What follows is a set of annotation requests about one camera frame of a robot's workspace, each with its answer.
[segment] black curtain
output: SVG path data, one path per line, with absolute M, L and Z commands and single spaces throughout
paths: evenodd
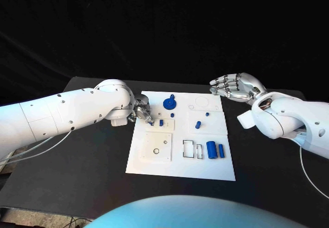
M 2 1 L 0 105 L 61 92 L 75 76 L 207 85 L 240 72 L 329 101 L 325 6 L 222 4 Z

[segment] white cable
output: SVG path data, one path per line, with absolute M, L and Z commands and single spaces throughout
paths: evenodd
M 68 137 L 69 133 L 68 133 L 67 136 L 62 138 L 62 140 L 61 140 L 61 141 L 59 141 L 48 150 L 45 150 L 44 152 L 41 152 L 39 154 L 36 154 L 36 155 L 33 155 L 33 156 L 29 156 L 29 157 L 22 158 L 22 159 L 19 159 L 19 160 L 16 160 L 16 161 L 7 162 L 6 165 L 10 164 L 10 163 L 15 163 L 15 162 L 19 162 L 19 161 L 22 161 L 22 160 L 25 160 L 25 159 L 33 158 L 33 157 L 42 155 L 44 153 L 46 153 L 49 150 L 52 150 L 52 149 L 62 143 L 62 141 L 64 141 L 65 138 Z
M 32 150 L 35 150 L 44 143 L 46 143 L 52 138 L 54 138 L 54 137 L 51 137 L 49 139 L 46 139 L 42 143 L 39 143 L 35 147 L 32 147 L 32 148 L 31 148 L 28 151 L 25 151 L 23 153 L 19 153 L 18 155 L 15 155 L 15 156 L 12 156 L 12 157 L 3 159 L 3 160 L 0 161 L 0 163 L 2 163 L 3 161 L 6 161 L 6 160 L 10 160 L 12 158 L 16 158 L 18 156 L 20 156 L 20 155 L 23 155 L 23 154 L 26 154 L 26 153 L 29 153 L 29 152 L 31 152 Z
M 300 147 L 300 163 L 302 163 L 303 173 L 305 173 L 305 176 L 306 176 L 309 182 L 312 183 L 312 185 L 313 185 L 315 189 L 319 191 L 319 193 L 329 199 L 329 196 L 321 191 L 321 189 L 319 189 L 319 188 L 316 187 L 316 185 L 313 184 L 313 182 L 312 182 L 312 180 L 310 180 L 310 178 L 309 178 L 309 176 L 308 176 L 308 173 L 306 173 L 306 171 L 305 171 L 305 167 L 303 167 L 303 157 L 302 157 L 302 147 Z

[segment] table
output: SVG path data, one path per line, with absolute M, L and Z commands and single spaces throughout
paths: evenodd
M 65 91 L 94 87 L 103 79 L 72 78 Z M 142 90 L 209 93 L 207 85 L 126 81 Z M 276 90 L 303 99 L 299 91 Z M 329 201 L 302 171 L 299 147 L 272 140 L 256 127 L 246 130 L 237 116 L 247 104 L 222 99 L 237 181 L 204 180 L 126 173 L 134 124 L 110 121 L 77 130 L 44 155 L 19 163 L 0 191 L 0 206 L 94 219 L 126 203 L 160 195 L 198 195 L 256 206 L 310 227 L 326 227 Z M 42 145 L 49 148 L 65 134 Z M 329 194 L 329 160 L 303 151 L 310 179 Z

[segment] light blue object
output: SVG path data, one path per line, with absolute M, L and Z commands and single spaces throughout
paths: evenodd
M 207 142 L 207 150 L 208 150 L 208 158 L 217 159 L 218 158 L 218 151 L 217 151 L 217 144 L 214 141 Z
M 241 203 L 201 196 L 159 196 L 126 204 L 87 228 L 305 228 Z
M 171 98 L 165 99 L 163 101 L 163 107 L 168 110 L 172 110 L 176 108 L 176 100 L 173 94 L 171 95 Z
M 220 149 L 220 157 L 225 158 L 222 144 L 218 145 L 218 149 Z
M 196 129 L 201 128 L 201 121 L 196 122 L 195 128 L 196 128 Z

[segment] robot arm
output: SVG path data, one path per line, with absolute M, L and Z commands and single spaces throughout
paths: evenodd
M 22 146 L 103 119 L 111 120 L 113 126 L 126 125 L 132 112 L 133 118 L 153 122 L 149 99 L 143 96 L 142 100 L 136 100 L 123 81 L 110 79 L 94 89 L 80 89 L 0 107 L 0 158 Z
M 246 129 L 257 126 L 272 139 L 289 138 L 303 149 L 329 159 L 328 103 L 306 102 L 279 92 L 269 93 L 247 73 L 225 75 L 212 80 L 211 85 L 214 95 L 251 105 L 251 110 L 238 116 Z

